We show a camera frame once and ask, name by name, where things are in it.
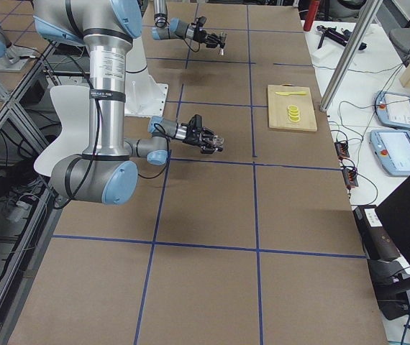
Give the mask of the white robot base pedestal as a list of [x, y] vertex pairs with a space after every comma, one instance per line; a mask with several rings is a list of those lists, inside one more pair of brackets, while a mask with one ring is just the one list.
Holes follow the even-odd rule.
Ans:
[[125, 64], [125, 116], [163, 116], [168, 84], [157, 83], [147, 66], [141, 37], [133, 40]]

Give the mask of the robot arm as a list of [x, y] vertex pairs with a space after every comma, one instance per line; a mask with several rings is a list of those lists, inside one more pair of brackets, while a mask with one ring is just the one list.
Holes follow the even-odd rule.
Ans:
[[163, 118], [168, 87], [148, 73], [138, 1], [36, 1], [33, 18], [42, 38], [89, 55], [84, 86], [51, 89], [62, 130], [35, 162], [67, 201], [126, 203], [140, 177], [136, 159], [165, 166], [173, 140], [222, 151], [199, 115]]
[[205, 44], [207, 48], [219, 48], [219, 54], [224, 54], [227, 34], [221, 32], [216, 34], [204, 29], [206, 17], [197, 17], [191, 23], [185, 22], [177, 17], [168, 19], [168, 8], [166, 1], [155, 0], [154, 2], [154, 27], [152, 38], [154, 40], [191, 40], [199, 45]]

